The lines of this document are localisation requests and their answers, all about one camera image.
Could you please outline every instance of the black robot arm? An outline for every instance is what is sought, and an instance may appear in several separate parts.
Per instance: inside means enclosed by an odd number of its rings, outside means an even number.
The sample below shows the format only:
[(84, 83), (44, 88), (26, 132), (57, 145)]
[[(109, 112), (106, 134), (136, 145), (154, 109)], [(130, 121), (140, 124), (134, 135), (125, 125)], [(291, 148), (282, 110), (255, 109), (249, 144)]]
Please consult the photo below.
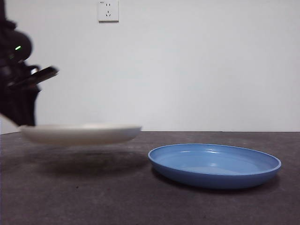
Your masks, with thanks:
[(0, 114), (18, 126), (34, 126), (35, 101), (40, 92), (37, 84), (55, 76), (58, 70), (27, 66), (31, 41), (15, 28), (16, 24), (6, 19), (4, 0), (0, 0)]

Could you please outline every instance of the white plate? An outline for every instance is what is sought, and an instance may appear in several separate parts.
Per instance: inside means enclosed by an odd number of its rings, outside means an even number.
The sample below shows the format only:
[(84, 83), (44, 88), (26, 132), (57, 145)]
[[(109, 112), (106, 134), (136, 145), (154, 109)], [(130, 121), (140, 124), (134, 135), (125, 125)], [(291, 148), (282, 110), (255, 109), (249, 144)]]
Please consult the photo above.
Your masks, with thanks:
[(32, 142), (71, 146), (129, 141), (141, 128), (122, 124), (38, 125), (20, 126), (20, 131)]

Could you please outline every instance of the table surface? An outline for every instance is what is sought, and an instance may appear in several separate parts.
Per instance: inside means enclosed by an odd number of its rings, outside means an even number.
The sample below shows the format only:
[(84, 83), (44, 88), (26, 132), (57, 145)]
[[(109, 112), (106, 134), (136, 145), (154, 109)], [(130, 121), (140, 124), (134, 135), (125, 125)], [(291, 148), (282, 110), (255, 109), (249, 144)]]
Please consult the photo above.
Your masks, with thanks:
[[(298, 225), (300, 133), (141, 132), (113, 145), (56, 147), (1, 135), (3, 225)], [(175, 143), (251, 148), (278, 157), (268, 183), (208, 190), (156, 173), (147, 153)]]

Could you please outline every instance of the electrical outlet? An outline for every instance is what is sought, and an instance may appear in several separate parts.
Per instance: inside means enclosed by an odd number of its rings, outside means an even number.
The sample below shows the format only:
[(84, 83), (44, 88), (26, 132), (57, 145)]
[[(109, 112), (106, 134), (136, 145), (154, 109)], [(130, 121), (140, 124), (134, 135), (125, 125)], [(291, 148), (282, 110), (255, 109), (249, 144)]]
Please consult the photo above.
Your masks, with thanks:
[(119, 0), (98, 1), (98, 21), (118, 22), (119, 21)]

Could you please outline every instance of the plastic plate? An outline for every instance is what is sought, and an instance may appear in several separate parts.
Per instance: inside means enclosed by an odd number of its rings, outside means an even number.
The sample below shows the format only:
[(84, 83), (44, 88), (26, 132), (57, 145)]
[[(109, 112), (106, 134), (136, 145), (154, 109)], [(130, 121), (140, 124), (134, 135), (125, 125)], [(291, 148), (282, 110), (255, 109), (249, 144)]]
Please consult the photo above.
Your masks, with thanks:
[(175, 144), (149, 152), (156, 171), (187, 185), (240, 189), (261, 185), (281, 167), (276, 157), (251, 149), (216, 144)]
[(20, 126), (22, 135), (32, 142), (64, 146), (125, 142), (135, 138), (141, 128), (124, 124)]

